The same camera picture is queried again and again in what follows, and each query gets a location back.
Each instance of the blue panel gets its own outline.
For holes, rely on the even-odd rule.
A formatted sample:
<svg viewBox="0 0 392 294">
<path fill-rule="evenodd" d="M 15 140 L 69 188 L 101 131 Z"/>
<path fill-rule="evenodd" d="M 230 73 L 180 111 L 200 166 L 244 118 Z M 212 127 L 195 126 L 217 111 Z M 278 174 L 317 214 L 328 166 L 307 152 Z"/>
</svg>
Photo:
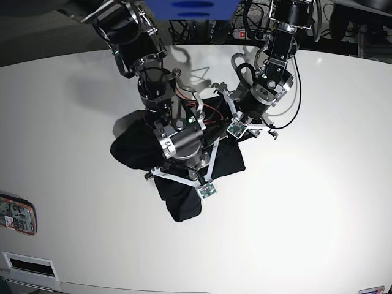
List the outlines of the blue panel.
<svg viewBox="0 0 392 294">
<path fill-rule="evenodd" d="M 240 0 L 145 0 L 157 20 L 229 20 Z"/>
</svg>

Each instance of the vent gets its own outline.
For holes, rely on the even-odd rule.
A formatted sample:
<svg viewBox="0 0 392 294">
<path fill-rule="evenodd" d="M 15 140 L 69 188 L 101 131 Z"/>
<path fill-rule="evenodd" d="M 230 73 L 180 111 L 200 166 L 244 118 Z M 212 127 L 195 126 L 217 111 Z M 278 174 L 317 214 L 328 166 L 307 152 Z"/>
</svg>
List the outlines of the vent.
<svg viewBox="0 0 392 294">
<path fill-rule="evenodd" d="M 51 260 L 28 257 L 8 252 L 3 252 L 2 254 L 10 272 L 24 272 L 48 277 L 50 279 L 56 279 L 56 281 L 58 281 L 56 271 Z"/>
</svg>

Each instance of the circuit board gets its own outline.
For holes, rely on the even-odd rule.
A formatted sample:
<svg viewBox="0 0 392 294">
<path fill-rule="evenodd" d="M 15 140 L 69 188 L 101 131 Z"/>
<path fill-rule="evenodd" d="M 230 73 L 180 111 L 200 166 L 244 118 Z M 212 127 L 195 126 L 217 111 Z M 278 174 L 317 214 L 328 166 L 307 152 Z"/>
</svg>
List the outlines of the circuit board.
<svg viewBox="0 0 392 294">
<path fill-rule="evenodd" d="M 240 139 L 246 131 L 246 125 L 238 118 L 235 118 L 227 128 L 227 132 L 232 134 L 235 138 Z"/>
<path fill-rule="evenodd" d="M 35 235 L 37 221 L 34 206 L 25 200 L 0 194 L 0 226 Z"/>
<path fill-rule="evenodd" d="M 197 193 L 202 199 L 208 198 L 216 193 L 216 188 L 214 183 L 207 183 L 204 186 L 197 189 Z"/>
</svg>

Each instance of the black cloth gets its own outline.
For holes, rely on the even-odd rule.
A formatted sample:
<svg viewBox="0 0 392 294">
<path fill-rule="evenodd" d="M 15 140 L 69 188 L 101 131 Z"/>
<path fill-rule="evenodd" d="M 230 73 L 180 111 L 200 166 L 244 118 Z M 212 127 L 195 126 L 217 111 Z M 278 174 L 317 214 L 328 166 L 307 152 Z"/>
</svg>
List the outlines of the black cloth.
<svg viewBox="0 0 392 294">
<path fill-rule="evenodd" d="M 153 167 L 163 165 L 162 150 L 149 123 L 149 121 L 156 118 L 156 114 L 146 111 L 144 118 L 135 119 L 131 122 L 125 132 L 112 144 L 110 152 L 113 157 L 129 168 L 146 172 L 149 172 Z M 207 136 L 217 131 L 218 128 L 219 126 L 209 127 L 206 132 Z M 211 150 L 212 146 L 207 148 L 207 152 L 210 154 Z M 233 137 L 221 140 L 217 150 L 213 179 L 244 170 L 245 165 L 238 142 Z M 206 171 L 207 168 L 204 168 L 200 172 L 205 175 Z M 184 178 L 188 175 L 187 170 L 177 168 L 170 169 L 168 172 Z M 201 213 L 200 197 L 193 187 L 157 176 L 154 177 L 154 181 L 159 195 L 166 202 L 166 207 L 174 221 L 182 222 Z"/>
</svg>

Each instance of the white table surface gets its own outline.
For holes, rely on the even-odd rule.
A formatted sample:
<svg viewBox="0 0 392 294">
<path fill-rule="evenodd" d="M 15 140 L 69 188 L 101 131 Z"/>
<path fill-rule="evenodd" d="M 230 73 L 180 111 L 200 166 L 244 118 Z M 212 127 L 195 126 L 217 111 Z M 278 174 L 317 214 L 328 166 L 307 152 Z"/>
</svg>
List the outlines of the white table surface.
<svg viewBox="0 0 392 294">
<path fill-rule="evenodd" d="M 185 82 L 200 82 L 186 68 L 209 66 L 205 78 L 236 88 L 230 58 L 248 48 L 180 49 L 190 61 L 177 48 L 165 65 L 182 68 Z M 60 282 L 101 287 L 388 289 L 392 66 L 310 51 L 297 59 L 297 120 L 276 141 L 262 135 L 242 143 L 246 171 L 218 179 L 219 194 L 180 224 L 144 173 L 109 153 L 115 121 L 142 107 L 137 80 L 120 76 L 109 51 L 0 68 L 0 190 L 32 202 L 39 225 L 34 237 L 0 228 L 0 250 L 53 260 Z M 271 113 L 294 96 L 295 87 Z M 294 111 L 271 119 L 279 126 Z"/>
</svg>

